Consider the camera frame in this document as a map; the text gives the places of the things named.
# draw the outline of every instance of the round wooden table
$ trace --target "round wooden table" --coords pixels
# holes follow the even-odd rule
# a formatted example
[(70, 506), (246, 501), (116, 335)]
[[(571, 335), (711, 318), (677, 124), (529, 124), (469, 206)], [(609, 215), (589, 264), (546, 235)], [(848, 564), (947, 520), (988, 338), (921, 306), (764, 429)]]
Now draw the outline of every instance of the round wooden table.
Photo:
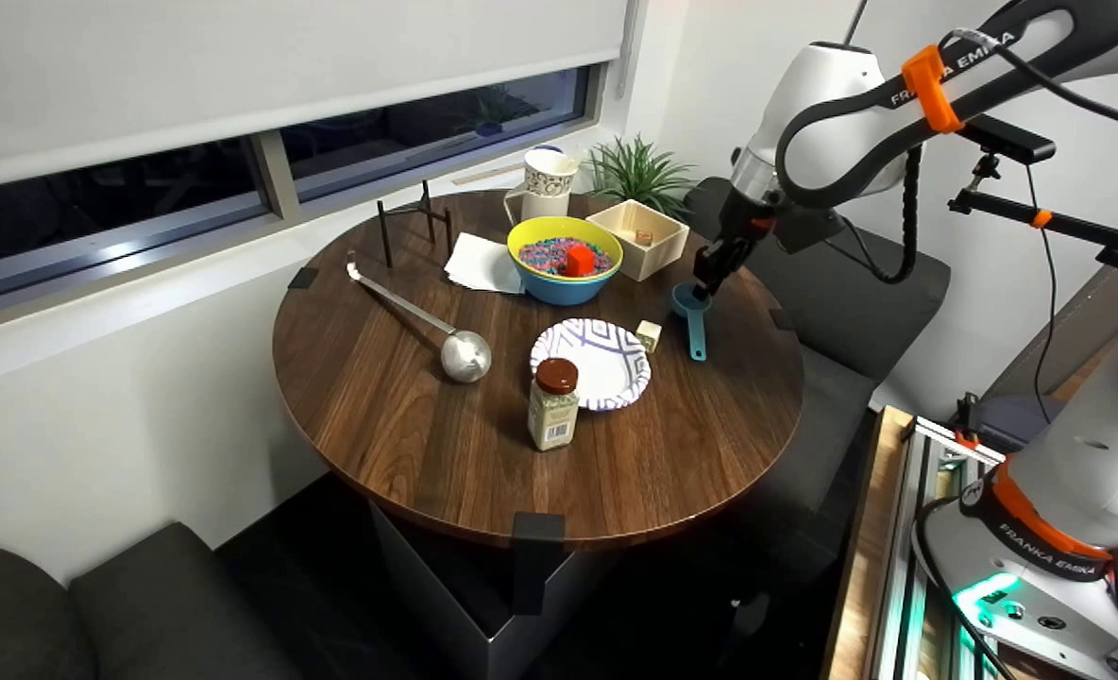
[[(500, 243), (500, 191), (435, 196), (459, 230)], [(288, 411), (312, 450), (381, 511), (458, 536), (509, 545), (516, 515), (557, 515), (566, 545), (631, 545), (672, 532), (749, 491), (776, 455), (799, 411), (796, 335), (752, 270), (736, 270), (704, 311), (711, 362), (682, 351), (669, 312), (682, 260), (635, 283), (616, 275), (579, 311), (464, 290), (446, 280), (446, 230), (397, 206), (338, 235), (288, 287), (273, 358)], [(349, 283), (342, 264), (477, 329), (493, 346), (477, 386), (441, 377), (441, 335)], [(660, 346), (639, 404), (581, 411), (566, 450), (540, 454), (523, 429), (529, 346), (563, 318), (602, 318), (624, 329), (657, 319)]]

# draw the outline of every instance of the metal spoon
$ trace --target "metal spoon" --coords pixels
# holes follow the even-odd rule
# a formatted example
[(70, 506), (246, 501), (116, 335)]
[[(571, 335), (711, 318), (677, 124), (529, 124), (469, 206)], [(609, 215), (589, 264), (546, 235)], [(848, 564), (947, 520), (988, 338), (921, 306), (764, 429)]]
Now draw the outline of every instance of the metal spoon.
[(406, 311), (410, 318), (417, 318), (417, 319), (435, 326), (436, 333), (446, 333), (441, 369), (453, 382), (480, 382), (489, 369), (489, 346), (487, 346), (487, 338), (480, 333), (453, 329), (441, 318), (435, 318), (435, 312), (410, 306), (406, 297), (385, 290), (381, 283), (363, 280), (357, 264), (347, 264), (347, 280), (363, 283), (365, 290), (381, 293), (385, 301), (391, 301), (391, 306)]

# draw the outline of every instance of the small bottle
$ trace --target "small bottle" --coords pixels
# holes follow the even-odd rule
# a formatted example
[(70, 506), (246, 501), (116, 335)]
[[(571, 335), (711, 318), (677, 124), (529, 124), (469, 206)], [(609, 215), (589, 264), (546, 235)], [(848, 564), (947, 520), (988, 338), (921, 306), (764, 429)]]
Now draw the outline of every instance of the small bottle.
[(579, 365), (571, 358), (543, 358), (529, 382), (529, 435), (536, 450), (553, 450), (575, 437), (579, 418)]

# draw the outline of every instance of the potted plant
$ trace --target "potted plant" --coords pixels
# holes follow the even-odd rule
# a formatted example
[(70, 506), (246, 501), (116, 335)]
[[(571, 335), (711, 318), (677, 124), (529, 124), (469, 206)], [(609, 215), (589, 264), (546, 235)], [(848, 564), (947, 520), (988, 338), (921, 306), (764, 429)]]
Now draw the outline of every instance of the potted plant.
[(688, 171), (643, 136), (591, 148), (589, 166), (591, 191), (610, 199), (639, 199), (665, 215), (678, 210), (678, 196), (689, 183)]

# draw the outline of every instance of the plate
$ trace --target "plate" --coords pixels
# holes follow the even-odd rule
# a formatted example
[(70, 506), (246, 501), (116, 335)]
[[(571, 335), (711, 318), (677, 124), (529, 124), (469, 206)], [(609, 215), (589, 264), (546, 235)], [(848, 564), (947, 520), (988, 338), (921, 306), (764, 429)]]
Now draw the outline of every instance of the plate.
[(575, 397), (586, 411), (625, 406), (650, 382), (643, 338), (600, 318), (566, 318), (543, 329), (529, 346), (529, 374), (551, 353), (563, 353), (581, 369)]

